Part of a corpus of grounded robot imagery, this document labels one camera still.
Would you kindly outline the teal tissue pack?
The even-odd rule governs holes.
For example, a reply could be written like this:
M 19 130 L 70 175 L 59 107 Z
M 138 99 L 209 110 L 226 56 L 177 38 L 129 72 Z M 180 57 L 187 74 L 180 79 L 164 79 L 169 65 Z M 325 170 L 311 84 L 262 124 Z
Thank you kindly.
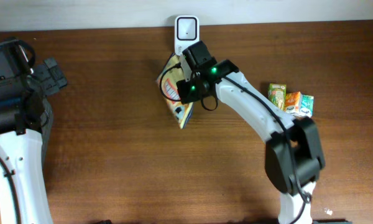
M 302 95 L 299 115 L 301 117 L 311 118 L 313 116 L 313 104 L 314 104 L 314 96 Z

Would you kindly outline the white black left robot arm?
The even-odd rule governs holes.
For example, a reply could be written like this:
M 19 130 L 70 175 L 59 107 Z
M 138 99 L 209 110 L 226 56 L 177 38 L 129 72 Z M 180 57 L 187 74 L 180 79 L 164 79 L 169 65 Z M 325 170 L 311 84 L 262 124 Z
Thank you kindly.
M 68 85 L 54 58 L 35 62 L 34 48 L 0 43 L 0 218 L 2 223 L 52 223 L 43 166 L 53 124 L 48 97 Z

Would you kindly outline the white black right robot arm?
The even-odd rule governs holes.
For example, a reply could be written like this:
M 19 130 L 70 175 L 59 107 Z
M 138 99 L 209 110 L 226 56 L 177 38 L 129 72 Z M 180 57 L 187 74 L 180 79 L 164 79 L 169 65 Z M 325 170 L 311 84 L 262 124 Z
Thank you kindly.
M 313 191 L 325 168 L 315 122 L 296 118 L 256 90 L 230 60 L 217 62 L 203 41 L 182 52 L 185 79 L 177 82 L 183 104 L 212 96 L 232 108 L 265 143 L 265 173 L 280 193 L 279 223 L 313 223 Z

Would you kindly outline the small orange drink carton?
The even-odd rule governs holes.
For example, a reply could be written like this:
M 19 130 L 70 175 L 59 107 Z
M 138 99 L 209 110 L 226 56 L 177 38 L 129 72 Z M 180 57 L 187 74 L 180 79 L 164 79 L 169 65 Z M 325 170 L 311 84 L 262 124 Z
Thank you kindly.
M 302 104 L 302 94 L 300 91 L 294 93 L 287 93 L 285 95 L 284 112 L 294 116 L 300 115 L 300 108 Z

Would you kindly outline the green juice carton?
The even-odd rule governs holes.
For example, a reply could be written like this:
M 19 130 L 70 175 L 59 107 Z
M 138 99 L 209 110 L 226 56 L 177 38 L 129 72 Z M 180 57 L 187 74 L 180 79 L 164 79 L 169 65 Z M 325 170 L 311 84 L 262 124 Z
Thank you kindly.
M 268 99 L 281 110 L 285 106 L 286 88 L 286 85 L 276 83 L 270 83 L 268 88 Z

